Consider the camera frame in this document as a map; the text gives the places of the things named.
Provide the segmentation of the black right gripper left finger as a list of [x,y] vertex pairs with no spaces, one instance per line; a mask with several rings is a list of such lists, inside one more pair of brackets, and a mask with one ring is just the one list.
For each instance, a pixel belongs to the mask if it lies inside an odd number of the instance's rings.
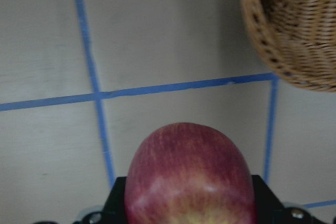
[[118,177],[110,191],[110,194],[102,209],[102,223],[128,223],[125,207],[124,207],[124,193],[126,177]]

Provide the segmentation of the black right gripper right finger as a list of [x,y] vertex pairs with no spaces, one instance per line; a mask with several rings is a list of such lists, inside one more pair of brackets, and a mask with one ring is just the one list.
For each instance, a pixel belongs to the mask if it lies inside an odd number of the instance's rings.
[[257,223],[281,223],[284,205],[259,175],[252,175]]

